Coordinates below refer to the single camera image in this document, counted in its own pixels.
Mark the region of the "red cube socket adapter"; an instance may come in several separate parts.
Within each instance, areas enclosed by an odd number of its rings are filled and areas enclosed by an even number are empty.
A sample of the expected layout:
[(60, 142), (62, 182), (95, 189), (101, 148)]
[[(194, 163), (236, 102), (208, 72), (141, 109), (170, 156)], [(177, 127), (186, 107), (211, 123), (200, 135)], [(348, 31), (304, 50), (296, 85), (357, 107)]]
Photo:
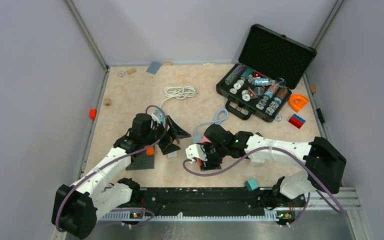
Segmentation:
[(196, 162), (198, 163), (198, 166), (201, 168), (203, 166), (203, 161), (199, 158), (196, 159)]

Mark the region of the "pink triangular power strip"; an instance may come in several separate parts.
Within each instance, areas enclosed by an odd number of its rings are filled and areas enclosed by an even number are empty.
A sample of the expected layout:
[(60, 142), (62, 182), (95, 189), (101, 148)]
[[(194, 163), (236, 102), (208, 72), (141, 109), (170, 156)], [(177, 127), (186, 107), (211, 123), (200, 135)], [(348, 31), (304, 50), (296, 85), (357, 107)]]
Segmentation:
[(201, 138), (201, 140), (198, 142), (198, 143), (210, 143), (211, 141), (207, 138), (207, 137), (205, 137), (205, 136), (203, 136), (202, 138)]

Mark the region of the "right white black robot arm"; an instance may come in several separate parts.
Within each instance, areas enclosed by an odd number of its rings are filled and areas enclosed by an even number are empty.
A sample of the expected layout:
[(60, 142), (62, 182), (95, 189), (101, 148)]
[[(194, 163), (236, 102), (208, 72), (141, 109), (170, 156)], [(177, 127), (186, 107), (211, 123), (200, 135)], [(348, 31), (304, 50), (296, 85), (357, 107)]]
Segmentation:
[(207, 141), (188, 146), (186, 156), (200, 160), (205, 167), (219, 167), (229, 156), (249, 159), (253, 166), (272, 161), (299, 168), (299, 172), (281, 177), (273, 186), (273, 200), (279, 206), (313, 191), (334, 195), (340, 190), (347, 160), (326, 138), (316, 136), (309, 142), (274, 140), (248, 131), (233, 134), (218, 124), (210, 125), (204, 136)]

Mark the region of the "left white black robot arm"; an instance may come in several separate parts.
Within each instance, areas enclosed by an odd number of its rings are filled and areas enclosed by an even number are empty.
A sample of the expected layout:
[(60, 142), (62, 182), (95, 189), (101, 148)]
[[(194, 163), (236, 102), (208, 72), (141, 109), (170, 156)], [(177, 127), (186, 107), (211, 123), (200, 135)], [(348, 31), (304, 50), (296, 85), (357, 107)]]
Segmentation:
[(158, 146), (163, 155), (179, 151), (175, 142), (191, 137), (170, 116), (138, 113), (126, 134), (115, 141), (104, 158), (71, 185), (61, 185), (56, 193), (51, 223), (59, 232), (85, 239), (97, 222), (122, 204), (134, 207), (140, 202), (138, 185), (131, 179), (110, 186), (111, 180), (132, 163), (132, 157)]

